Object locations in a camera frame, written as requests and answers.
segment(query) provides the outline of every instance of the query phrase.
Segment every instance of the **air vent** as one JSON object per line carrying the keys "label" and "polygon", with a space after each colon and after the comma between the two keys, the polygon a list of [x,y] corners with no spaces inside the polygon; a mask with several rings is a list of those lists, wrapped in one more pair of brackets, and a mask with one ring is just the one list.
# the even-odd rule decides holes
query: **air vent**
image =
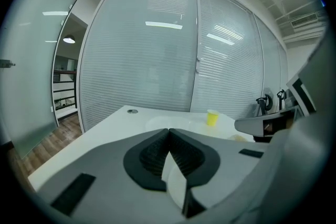
{"label": "air vent", "polygon": [[312,23],[316,23],[316,22],[318,22],[317,14],[312,13],[312,14],[303,16],[301,18],[292,20],[290,23],[292,24],[292,27],[295,29],[295,28],[308,25],[308,24],[312,24]]}

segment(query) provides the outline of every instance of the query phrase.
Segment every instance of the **black rubber pad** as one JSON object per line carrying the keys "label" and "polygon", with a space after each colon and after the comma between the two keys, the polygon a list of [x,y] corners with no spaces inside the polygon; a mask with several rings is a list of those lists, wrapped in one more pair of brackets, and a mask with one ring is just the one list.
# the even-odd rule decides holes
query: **black rubber pad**
{"label": "black rubber pad", "polygon": [[241,151],[239,151],[239,153],[243,154],[243,155],[247,155],[247,156],[251,156],[254,158],[261,158],[263,156],[263,152],[260,151],[252,151],[252,150],[247,150],[247,149],[243,149]]}
{"label": "black rubber pad", "polygon": [[84,197],[96,177],[80,174],[76,179],[52,202],[51,206],[70,216],[75,207]]}

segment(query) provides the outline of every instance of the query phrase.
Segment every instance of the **white desk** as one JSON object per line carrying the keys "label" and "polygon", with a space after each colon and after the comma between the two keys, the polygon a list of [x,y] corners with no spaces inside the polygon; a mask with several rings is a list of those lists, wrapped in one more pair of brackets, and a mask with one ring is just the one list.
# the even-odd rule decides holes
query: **white desk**
{"label": "white desk", "polygon": [[[129,109],[136,109],[138,113],[129,114],[127,113]],[[247,141],[253,142],[251,135],[235,130],[234,122],[233,119],[221,114],[216,126],[210,127],[206,125],[206,113],[155,110],[125,105],[57,153],[33,172],[28,179],[37,191],[52,175],[89,150],[106,143],[163,128],[185,129],[223,139],[238,134]]]}

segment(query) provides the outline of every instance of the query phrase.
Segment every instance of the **wooden floor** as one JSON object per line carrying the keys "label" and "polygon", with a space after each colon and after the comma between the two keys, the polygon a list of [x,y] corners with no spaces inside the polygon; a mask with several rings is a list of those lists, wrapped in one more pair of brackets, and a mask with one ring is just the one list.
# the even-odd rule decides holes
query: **wooden floor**
{"label": "wooden floor", "polygon": [[24,187],[32,190],[28,176],[43,163],[82,135],[78,115],[59,122],[59,128],[45,137],[25,158],[21,159],[12,148],[8,151],[8,161],[13,172]]}

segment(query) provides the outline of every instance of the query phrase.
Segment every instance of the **paper cup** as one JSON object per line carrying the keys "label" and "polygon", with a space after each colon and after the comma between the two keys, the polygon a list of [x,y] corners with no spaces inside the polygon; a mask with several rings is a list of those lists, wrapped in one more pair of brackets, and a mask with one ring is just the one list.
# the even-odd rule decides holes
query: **paper cup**
{"label": "paper cup", "polygon": [[215,126],[218,120],[219,112],[216,110],[208,110],[208,117],[206,124],[209,126]]}

